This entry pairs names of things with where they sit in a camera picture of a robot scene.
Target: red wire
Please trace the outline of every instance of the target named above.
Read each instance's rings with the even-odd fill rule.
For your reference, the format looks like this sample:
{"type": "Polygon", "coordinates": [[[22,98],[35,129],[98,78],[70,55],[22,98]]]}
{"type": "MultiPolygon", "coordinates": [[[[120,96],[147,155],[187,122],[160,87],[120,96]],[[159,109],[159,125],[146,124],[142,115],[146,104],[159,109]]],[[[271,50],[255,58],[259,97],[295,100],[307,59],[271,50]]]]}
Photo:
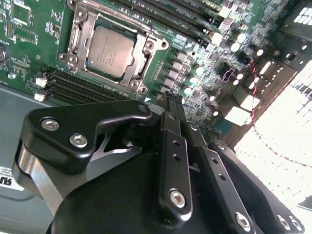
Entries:
{"type": "MultiPolygon", "coordinates": [[[[257,92],[257,86],[256,86],[257,68],[256,68],[256,66],[254,65],[254,61],[253,61],[253,60],[250,61],[250,65],[251,65],[251,67],[252,67],[252,69],[253,69],[253,78],[254,78],[254,80],[253,80],[253,82],[254,82],[253,100],[254,100],[254,99],[255,99],[256,92],[257,92]]],[[[298,162],[298,161],[296,161],[296,160],[292,160],[292,159],[290,159],[290,158],[288,158],[288,157],[285,157],[285,156],[282,156],[282,155],[278,154],[272,147],[270,147],[270,146],[262,139],[261,135],[259,134],[258,130],[257,130],[256,127],[255,127],[254,109],[255,109],[255,106],[253,105],[253,109],[252,109],[252,124],[253,124],[253,128],[254,128],[255,133],[257,134],[257,136],[259,137],[259,139],[262,141],[262,143],[263,143],[271,152],[273,152],[276,156],[282,157],[282,158],[286,159],[286,160],[289,161],[289,162],[292,162],[292,163],[295,163],[295,164],[299,164],[299,165],[304,166],[304,167],[310,167],[310,168],[312,168],[312,166],[310,166],[310,165],[307,165],[307,164],[305,164],[305,163],[298,162]]]]}

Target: black capacitor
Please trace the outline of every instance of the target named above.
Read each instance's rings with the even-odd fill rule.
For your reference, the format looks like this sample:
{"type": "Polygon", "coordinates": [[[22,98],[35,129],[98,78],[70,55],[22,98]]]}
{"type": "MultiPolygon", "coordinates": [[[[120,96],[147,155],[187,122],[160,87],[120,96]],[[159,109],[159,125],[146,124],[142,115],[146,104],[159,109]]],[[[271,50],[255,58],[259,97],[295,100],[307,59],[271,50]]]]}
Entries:
{"type": "Polygon", "coordinates": [[[9,49],[2,43],[0,43],[0,65],[10,60],[11,54],[9,49]]]}
{"type": "Polygon", "coordinates": [[[240,52],[237,55],[237,59],[240,63],[242,63],[245,66],[250,65],[250,61],[252,60],[248,55],[246,55],[244,52],[240,52]]]}

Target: black arm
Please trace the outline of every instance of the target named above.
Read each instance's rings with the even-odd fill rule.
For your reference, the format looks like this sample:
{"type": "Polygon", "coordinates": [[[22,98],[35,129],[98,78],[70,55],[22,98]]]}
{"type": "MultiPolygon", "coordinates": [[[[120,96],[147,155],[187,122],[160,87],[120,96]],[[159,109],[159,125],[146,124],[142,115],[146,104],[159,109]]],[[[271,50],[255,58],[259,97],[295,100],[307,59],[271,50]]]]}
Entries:
{"type": "Polygon", "coordinates": [[[227,146],[208,149],[179,97],[165,93],[158,105],[159,114],[122,101],[25,118],[13,174],[47,202],[51,234],[304,233],[227,146]]]}

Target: cpu socket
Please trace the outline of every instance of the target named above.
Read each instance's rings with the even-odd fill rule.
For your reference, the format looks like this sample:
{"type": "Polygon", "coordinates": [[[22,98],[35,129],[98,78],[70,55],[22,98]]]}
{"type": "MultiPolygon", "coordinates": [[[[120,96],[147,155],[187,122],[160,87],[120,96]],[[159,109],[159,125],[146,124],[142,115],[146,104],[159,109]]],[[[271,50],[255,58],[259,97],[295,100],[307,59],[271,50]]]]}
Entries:
{"type": "Polygon", "coordinates": [[[73,73],[125,92],[145,94],[144,77],[168,42],[152,27],[94,0],[68,0],[75,12],[67,53],[58,58],[73,73]]]}

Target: label sticker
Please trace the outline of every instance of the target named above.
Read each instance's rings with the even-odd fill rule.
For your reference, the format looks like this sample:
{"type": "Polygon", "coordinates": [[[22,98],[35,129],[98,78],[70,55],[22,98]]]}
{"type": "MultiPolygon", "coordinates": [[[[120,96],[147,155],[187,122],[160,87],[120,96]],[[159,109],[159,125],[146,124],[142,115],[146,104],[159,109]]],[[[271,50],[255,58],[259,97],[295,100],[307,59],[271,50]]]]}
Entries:
{"type": "Polygon", "coordinates": [[[0,167],[0,187],[23,191],[24,188],[17,184],[12,176],[12,170],[6,167],[0,167]]]}

